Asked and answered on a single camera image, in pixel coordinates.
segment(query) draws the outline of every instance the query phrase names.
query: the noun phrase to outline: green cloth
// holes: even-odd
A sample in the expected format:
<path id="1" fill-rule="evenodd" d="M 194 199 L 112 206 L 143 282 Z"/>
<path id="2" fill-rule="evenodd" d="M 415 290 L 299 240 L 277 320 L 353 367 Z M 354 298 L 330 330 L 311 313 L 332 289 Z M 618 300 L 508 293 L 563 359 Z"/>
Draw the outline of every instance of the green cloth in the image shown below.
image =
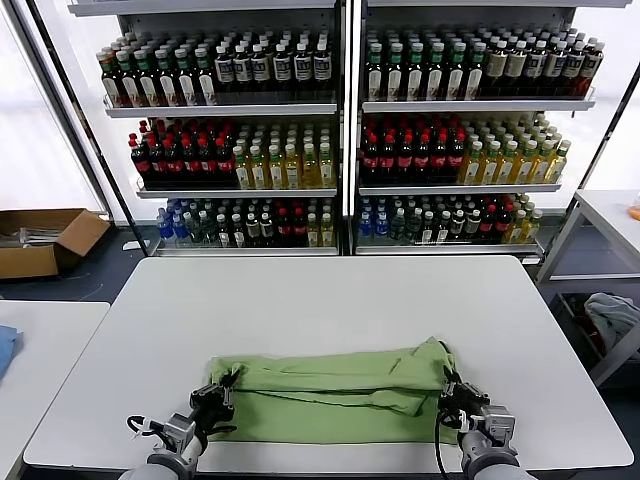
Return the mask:
<path id="1" fill-rule="evenodd" d="M 433 442 L 443 366 L 453 355 L 436 339 L 390 352 L 271 359 L 214 358 L 212 383 L 240 371 L 237 430 L 212 441 L 282 443 Z M 456 443 L 442 428 L 440 441 Z"/>

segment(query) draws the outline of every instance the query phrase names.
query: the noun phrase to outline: blue cloth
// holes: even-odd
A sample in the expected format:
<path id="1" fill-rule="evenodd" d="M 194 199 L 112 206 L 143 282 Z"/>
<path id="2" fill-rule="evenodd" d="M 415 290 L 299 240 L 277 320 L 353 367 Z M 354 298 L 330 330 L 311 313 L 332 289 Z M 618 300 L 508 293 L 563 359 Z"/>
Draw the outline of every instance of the blue cloth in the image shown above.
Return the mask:
<path id="1" fill-rule="evenodd" d="M 15 328 L 0 325 L 0 379 L 11 363 L 17 338 L 18 331 Z"/>

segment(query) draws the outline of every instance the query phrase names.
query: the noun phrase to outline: table leg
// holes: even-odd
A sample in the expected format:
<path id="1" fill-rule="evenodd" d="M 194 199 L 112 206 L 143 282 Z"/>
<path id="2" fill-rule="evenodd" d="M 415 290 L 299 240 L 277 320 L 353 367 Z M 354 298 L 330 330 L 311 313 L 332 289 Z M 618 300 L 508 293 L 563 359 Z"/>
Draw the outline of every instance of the table leg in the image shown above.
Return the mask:
<path id="1" fill-rule="evenodd" d="M 569 215 L 569 219 L 567 220 L 567 223 L 565 223 L 564 226 L 562 227 L 562 230 L 560 231 L 560 235 L 558 235 L 558 238 L 556 238 L 556 241 L 553 243 L 553 246 L 551 247 L 551 251 L 545 258 L 544 263 L 542 264 L 542 268 L 540 268 L 540 271 L 536 276 L 536 286 L 539 287 L 541 284 L 547 282 L 551 278 L 551 275 L 553 275 L 553 272 L 555 271 L 556 266 L 558 265 L 558 262 L 562 258 L 562 254 L 564 253 L 566 248 L 569 246 L 569 242 L 568 242 L 569 237 L 573 234 L 573 232 L 576 229 L 582 226 L 583 222 L 584 222 L 584 215 L 582 214 L 582 209 L 580 208 L 580 205 L 578 205 L 573 210 L 573 212 L 571 212 L 571 215 Z"/>

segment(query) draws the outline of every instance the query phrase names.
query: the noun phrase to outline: cardboard box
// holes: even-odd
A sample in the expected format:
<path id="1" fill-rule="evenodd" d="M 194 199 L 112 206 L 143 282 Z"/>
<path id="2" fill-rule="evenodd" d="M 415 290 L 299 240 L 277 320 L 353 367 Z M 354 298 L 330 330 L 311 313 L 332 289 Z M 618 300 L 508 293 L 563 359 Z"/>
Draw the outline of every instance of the cardboard box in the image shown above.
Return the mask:
<path id="1" fill-rule="evenodd" d="M 20 227 L 64 229 L 52 245 L 0 247 L 0 279 L 43 277 L 75 267 L 109 229 L 110 223 L 84 209 L 0 212 L 0 234 Z"/>

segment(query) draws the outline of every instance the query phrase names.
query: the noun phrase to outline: white table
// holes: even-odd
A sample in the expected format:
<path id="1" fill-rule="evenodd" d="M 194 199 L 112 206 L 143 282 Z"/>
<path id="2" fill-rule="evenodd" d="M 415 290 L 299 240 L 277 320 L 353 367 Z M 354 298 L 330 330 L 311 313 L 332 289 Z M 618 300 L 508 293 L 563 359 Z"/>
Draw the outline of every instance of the white table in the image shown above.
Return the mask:
<path id="1" fill-rule="evenodd" d="M 108 310 L 108 303 L 0 301 L 0 325 L 22 332 L 0 380 L 0 479 L 17 475 L 31 435 Z"/>
<path id="2" fill-rule="evenodd" d="M 151 258 L 120 292 L 25 451 L 28 464 L 128 469 L 132 414 L 188 413 L 213 355 L 322 355 L 446 341 L 464 378 L 517 418 L 531 470 L 633 454 L 518 260 L 482 257 Z M 449 471 L 460 451 L 444 447 Z M 213 443 L 200 472 L 436 472 L 432 444 Z"/>
<path id="3" fill-rule="evenodd" d="M 635 190 L 578 190 L 577 207 L 571 212 L 560 235 L 536 277 L 542 285 L 549 281 L 632 281 L 640 282 L 640 222 L 627 213 L 638 195 Z M 563 254 L 570 246 L 570 238 L 585 220 L 598 229 L 611 243 L 622 248 L 627 257 L 638 265 L 637 273 L 596 275 L 553 275 Z M 601 385 L 620 366 L 640 349 L 640 324 L 624 338 L 590 372 L 596 385 Z"/>

